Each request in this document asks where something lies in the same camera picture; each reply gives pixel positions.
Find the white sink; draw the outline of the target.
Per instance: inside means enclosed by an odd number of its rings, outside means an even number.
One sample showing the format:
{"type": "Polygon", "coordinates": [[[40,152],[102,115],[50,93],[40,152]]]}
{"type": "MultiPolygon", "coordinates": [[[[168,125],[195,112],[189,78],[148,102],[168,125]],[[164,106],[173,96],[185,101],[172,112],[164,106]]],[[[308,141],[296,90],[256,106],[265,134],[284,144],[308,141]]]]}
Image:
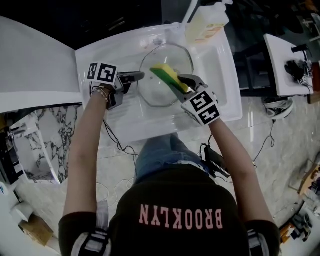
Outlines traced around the white sink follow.
{"type": "MultiPolygon", "coordinates": [[[[119,72],[137,72],[145,56],[163,44],[176,44],[188,50],[193,62],[192,74],[200,77],[216,94],[223,121],[242,118],[238,76],[223,30],[205,44],[189,45],[184,32],[165,32],[164,26],[158,25],[124,32],[78,49],[75,57],[83,103],[90,98],[90,82],[87,80],[90,64],[112,64],[119,72]]],[[[179,101],[169,107],[147,105],[139,94],[138,82],[131,85],[123,103],[106,114],[105,121],[122,144],[198,126],[181,108],[179,101]]]]}

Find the person's left forearm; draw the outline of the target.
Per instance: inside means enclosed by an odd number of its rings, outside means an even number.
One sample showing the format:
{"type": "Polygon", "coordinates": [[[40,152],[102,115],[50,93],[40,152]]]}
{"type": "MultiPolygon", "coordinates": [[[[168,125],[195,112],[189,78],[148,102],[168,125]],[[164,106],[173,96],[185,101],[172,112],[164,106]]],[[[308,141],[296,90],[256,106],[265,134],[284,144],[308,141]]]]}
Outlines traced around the person's left forearm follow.
{"type": "Polygon", "coordinates": [[[94,92],[75,128],[68,158],[65,216],[97,211],[97,157],[106,107],[103,96],[94,92]]]}

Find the yellow dish soap pump bottle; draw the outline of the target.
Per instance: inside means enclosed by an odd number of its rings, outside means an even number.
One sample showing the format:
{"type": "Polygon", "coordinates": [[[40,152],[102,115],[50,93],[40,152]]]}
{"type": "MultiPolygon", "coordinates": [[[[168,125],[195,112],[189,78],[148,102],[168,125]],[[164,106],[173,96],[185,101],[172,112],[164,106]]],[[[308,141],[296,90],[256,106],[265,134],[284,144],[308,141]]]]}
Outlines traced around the yellow dish soap pump bottle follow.
{"type": "Polygon", "coordinates": [[[227,5],[232,4],[233,0],[221,0],[214,5],[200,6],[185,29],[187,43],[209,42],[216,33],[229,23],[226,10],[227,5]]]}

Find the green yellow sponge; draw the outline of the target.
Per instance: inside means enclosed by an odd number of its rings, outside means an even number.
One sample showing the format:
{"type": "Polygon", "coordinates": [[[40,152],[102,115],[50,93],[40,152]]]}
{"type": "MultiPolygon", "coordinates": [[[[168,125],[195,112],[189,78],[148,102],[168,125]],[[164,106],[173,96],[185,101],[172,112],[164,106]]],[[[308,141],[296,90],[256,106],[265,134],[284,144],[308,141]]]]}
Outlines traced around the green yellow sponge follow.
{"type": "Polygon", "coordinates": [[[178,74],[168,64],[158,63],[149,70],[166,85],[177,89],[182,94],[188,93],[189,87],[179,80],[178,74]]]}

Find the person's blue jeans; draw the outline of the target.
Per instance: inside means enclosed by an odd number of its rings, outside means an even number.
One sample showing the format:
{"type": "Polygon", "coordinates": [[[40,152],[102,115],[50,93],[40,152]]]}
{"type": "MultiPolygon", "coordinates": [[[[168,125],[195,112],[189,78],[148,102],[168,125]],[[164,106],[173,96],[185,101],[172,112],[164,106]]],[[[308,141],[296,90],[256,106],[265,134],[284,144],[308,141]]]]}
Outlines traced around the person's blue jeans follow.
{"type": "Polygon", "coordinates": [[[190,151],[177,133],[150,138],[143,146],[135,164],[134,181],[137,183],[169,165],[192,165],[209,173],[202,159],[190,151]]]}

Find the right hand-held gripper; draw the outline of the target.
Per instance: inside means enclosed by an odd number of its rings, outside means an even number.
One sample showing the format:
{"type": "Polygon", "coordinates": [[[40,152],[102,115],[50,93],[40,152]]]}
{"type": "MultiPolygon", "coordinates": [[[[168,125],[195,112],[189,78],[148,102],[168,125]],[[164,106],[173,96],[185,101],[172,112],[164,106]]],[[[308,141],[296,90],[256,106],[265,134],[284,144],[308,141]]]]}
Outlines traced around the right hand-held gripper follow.
{"type": "Polygon", "coordinates": [[[177,78],[180,83],[172,83],[171,90],[182,103],[181,108],[193,120],[206,126],[221,117],[216,95],[211,90],[204,90],[208,85],[200,77],[180,74],[177,78]]]}

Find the white desk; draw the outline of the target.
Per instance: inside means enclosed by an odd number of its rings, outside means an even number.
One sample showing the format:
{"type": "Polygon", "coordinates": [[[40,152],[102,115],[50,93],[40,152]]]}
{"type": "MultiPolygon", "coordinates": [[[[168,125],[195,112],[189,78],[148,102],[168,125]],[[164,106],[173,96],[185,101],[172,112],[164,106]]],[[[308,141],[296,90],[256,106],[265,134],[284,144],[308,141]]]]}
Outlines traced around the white desk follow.
{"type": "Polygon", "coordinates": [[[265,34],[262,42],[236,52],[233,59],[240,95],[279,98],[313,94],[313,78],[308,79],[310,86],[299,85],[285,70],[288,61],[310,61],[307,51],[293,53],[293,47],[296,45],[265,34]]]}

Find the cardboard box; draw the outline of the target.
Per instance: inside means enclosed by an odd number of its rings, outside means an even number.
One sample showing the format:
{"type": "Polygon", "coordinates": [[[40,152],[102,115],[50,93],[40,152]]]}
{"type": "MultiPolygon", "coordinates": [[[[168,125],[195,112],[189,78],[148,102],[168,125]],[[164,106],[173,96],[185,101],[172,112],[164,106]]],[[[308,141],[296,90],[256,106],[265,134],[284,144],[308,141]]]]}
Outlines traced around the cardboard box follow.
{"type": "Polygon", "coordinates": [[[32,214],[28,221],[22,220],[18,226],[34,242],[44,247],[54,235],[54,231],[49,225],[35,214],[32,214]]]}

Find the pile of assorted items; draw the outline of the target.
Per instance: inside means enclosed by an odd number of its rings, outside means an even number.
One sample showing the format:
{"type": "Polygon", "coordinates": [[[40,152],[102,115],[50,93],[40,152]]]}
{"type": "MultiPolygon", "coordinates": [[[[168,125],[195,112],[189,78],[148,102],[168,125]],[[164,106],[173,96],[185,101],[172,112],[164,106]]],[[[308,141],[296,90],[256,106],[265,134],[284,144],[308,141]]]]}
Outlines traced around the pile of assorted items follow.
{"type": "Polygon", "coordinates": [[[289,188],[297,192],[301,202],[296,203],[299,209],[280,228],[281,244],[300,238],[303,242],[309,239],[313,224],[308,213],[300,213],[304,205],[312,211],[315,217],[320,219],[320,160],[308,160],[302,166],[295,184],[295,187],[290,185],[289,188]]]}

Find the glass pot lid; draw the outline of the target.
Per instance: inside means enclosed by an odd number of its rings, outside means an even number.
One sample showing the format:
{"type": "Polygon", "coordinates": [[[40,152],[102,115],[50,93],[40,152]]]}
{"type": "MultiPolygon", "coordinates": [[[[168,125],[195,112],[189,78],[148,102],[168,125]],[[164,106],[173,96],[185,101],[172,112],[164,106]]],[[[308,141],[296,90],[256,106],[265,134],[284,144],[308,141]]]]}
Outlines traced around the glass pot lid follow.
{"type": "Polygon", "coordinates": [[[191,75],[194,64],[186,48],[170,43],[158,46],[142,60],[139,71],[144,73],[144,78],[137,82],[139,95],[150,107],[170,107],[178,99],[169,86],[150,71],[150,68],[157,64],[169,65],[178,75],[191,75]]]}

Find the black device on desk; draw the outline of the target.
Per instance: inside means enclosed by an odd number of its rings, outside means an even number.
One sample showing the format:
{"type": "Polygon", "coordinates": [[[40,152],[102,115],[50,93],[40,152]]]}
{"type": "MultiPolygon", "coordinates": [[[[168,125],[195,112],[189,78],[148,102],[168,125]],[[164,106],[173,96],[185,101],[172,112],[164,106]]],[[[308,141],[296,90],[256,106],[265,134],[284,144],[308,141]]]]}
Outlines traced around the black device on desk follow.
{"type": "Polygon", "coordinates": [[[303,86],[310,86],[309,79],[312,75],[312,63],[308,61],[295,61],[290,60],[284,66],[285,71],[290,74],[295,83],[303,86]]]}

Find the person's right forearm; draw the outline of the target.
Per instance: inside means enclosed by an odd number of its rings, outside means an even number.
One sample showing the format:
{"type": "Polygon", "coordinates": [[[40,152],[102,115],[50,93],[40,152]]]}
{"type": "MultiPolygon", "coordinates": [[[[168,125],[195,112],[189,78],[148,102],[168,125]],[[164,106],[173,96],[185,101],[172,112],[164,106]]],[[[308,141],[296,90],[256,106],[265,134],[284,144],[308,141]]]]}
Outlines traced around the person's right forearm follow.
{"type": "Polygon", "coordinates": [[[245,222],[273,222],[252,159],[246,149],[221,119],[212,122],[209,128],[232,178],[241,218],[245,222]]]}

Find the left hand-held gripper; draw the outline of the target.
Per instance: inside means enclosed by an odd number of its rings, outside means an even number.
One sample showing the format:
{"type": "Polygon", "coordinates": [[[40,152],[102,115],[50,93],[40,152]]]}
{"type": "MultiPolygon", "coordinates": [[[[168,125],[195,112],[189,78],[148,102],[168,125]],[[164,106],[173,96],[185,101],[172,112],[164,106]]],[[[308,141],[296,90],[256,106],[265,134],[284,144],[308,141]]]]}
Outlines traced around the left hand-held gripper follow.
{"type": "Polygon", "coordinates": [[[124,95],[128,93],[131,83],[145,77],[141,71],[118,72],[118,67],[101,62],[91,63],[87,80],[90,96],[99,92],[106,101],[106,109],[112,110],[123,103],[124,95]]]}

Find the white roll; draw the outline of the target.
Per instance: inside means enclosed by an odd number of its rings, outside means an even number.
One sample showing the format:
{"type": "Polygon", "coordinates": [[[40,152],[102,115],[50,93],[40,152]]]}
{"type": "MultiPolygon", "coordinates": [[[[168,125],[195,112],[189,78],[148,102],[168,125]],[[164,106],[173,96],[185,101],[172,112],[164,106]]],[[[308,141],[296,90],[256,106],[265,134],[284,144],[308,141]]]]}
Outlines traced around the white roll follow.
{"type": "Polygon", "coordinates": [[[28,203],[22,202],[11,209],[10,215],[18,223],[21,221],[28,222],[33,212],[33,208],[28,203]]]}

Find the black metal rack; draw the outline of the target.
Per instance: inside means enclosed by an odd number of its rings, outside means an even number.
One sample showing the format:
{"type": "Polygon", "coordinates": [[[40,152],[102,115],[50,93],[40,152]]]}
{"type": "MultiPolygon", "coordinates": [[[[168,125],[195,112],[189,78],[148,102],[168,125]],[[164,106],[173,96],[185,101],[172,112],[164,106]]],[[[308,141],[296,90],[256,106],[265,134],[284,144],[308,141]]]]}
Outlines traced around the black metal rack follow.
{"type": "Polygon", "coordinates": [[[0,182],[13,185],[24,174],[12,138],[0,132],[0,182]]]}

